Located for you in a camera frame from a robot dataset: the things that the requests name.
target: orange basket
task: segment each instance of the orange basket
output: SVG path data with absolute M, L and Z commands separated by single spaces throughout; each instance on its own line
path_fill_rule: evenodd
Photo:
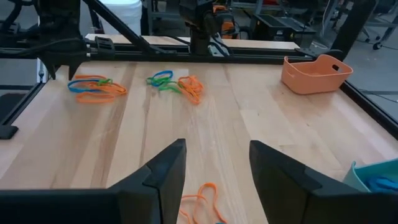
M 282 82 L 297 94 L 324 93 L 337 90 L 353 69 L 329 55 L 314 62 L 289 63 L 285 57 Z

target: wooden table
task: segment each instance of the wooden table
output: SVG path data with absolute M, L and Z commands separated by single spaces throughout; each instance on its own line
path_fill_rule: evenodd
M 160 37 L 148 40 L 176 44 Z M 297 47 L 244 40 L 227 44 Z M 176 78 L 196 75 L 205 85 L 203 102 L 194 106 L 181 95 L 145 84 L 165 69 Z M 343 92 L 295 95 L 280 82 L 278 65 L 89 62 L 78 73 L 113 78 L 129 93 L 114 103 L 77 103 L 62 67 L 57 80 L 49 81 L 15 121 L 19 132 L 0 142 L 1 189 L 108 187 L 185 138 L 183 193 L 217 183 L 219 208 L 229 223 L 265 223 L 249 166 L 251 139 L 338 180 L 353 161 L 369 164 L 398 155 L 397 141 Z

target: rubber band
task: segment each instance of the rubber band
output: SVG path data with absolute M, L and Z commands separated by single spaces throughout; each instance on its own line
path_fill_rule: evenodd
M 161 75 L 167 75 L 167 74 L 169 74 L 167 77 L 157 78 Z M 148 81 L 150 81 L 150 84 L 152 86 L 159 87 L 159 86 L 161 86 L 161 84 L 163 84 L 167 81 L 171 81 L 172 78 L 173 78 L 173 71 L 165 70 L 165 71 L 156 73 L 153 77 L 147 78 L 147 83 L 148 83 Z
M 196 198 L 197 198 L 197 200 L 196 200 L 196 202 L 195 202 L 195 206 L 194 206 L 194 208 L 193 208 L 193 223 L 195 223 L 195 224 L 198 224 L 198 223 L 199 223 L 198 220 L 197 220 L 198 199 L 199 199 L 199 198 L 202 198 L 203 200 L 206 201 L 206 203 L 208 203 L 207 199 L 202 195 L 202 192 L 203 192 L 203 190 L 204 190 L 206 187 L 211 187 L 211 188 L 214 189 L 215 194 L 214 194 L 214 196 L 213 196 L 213 204 L 212 204 L 213 210 L 215 211 L 215 213 L 216 213 L 216 215 L 217 215 L 217 218 L 218 218 L 222 223 L 227 224 L 228 222 L 223 218 L 223 216 L 221 215 L 220 211 L 218 211 L 218 208 L 217 208 L 218 189 L 217 189 L 217 185 L 214 184 L 214 183 L 205 183 L 205 184 L 203 184 L 203 185 L 199 188 L 198 193 L 197 193 L 196 195 L 184 195 L 184 196 L 181 198 L 182 200 L 185 199 L 185 198 L 190 198 L 190 197 L 196 197 Z M 191 224 L 191 219 L 190 219 L 188 213 L 187 213 L 185 210 L 183 210 L 182 208 L 180 208 L 179 213 L 181 213 L 183 216 L 185 216 L 185 217 L 187 218 L 188 224 Z
M 90 82 L 90 83 L 91 83 L 91 82 L 98 82 L 98 81 L 99 81 L 99 79 L 74 80 L 74 81 L 71 81 L 70 83 L 68 83 L 68 88 L 69 88 L 70 91 L 72 91 L 72 92 L 74 92 L 74 93 L 98 92 L 99 90 L 92 90 L 92 89 L 90 89 L 90 88 L 88 88 L 88 87 L 86 87 L 86 88 L 72 87 L 73 85 L 76 85 L 77 83 L 79 83 L 79 84 L 85 84 L 85 83 L 87 83 L 87 82 Z
M 181 77 L 178 79 L 178 87 L 180 91 L 191 101 L 194 105 L 201 102 L 201 94 L 203 93 L 203 84 L 199 82 L 194 75 Z
M 70 82 L 68 88 L 77 93 L 79 103 L 110 103 L 117 96 L 127 93 L 123 86 L 101 75 L 75 75 L 75 78 L 77 80 Z
M 172 81 L 173 71 L 166 70 L 156 73 L 153 77 L 146 79 L 148 85 L 158 87 L 159 91 L 172 90 L 176 93 L 183 93 L 189 101 L 194 105 L 201 103 L 201 95 L 203 93 L 203 84 L 199 82 L 196 76 L 190 75 L 187 77 L 181 77 L 178 82 Z

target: blue rubber band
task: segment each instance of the blue rubber band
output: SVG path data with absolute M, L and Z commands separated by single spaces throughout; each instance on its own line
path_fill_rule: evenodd
M 100 80 L 99 79 L 74 80 L 74 81 L 68 83 L 68 88 L 69 88 L 69 90 L 71 92 L 74 92 L 74 93 L 99 92 L 101 90 L 92 90 L 92 89 L 89 89 L 89 88 L 75 88 L 75 87 L 72 87 L 72 85 L 74 85 L 76 83 L 80 83 L 80 82 L 98 82 L 98 81 L 100 81 Z
M 171 71 L 171 70 L 164 70 L 164 71 L 161 71 L 161 72 L 156 73 L 156 74 L 152 77 L 152 80 L 150 81 L 150 84 L 151 84 L 152 86 L 154 86 L 154 87 L 159 87 L 159 86 L 161 86 L 161 84 L 163 84 L 163 83 L 160 83 L 160 84 L 154 83 L 154 78 L 157 77 L 157 76 L 166 75 L 166 74 L 170 74 L 170 75 L 169 75 L 169 79 L 170 79 L 170 80 L 173 78 L 173 71 Z

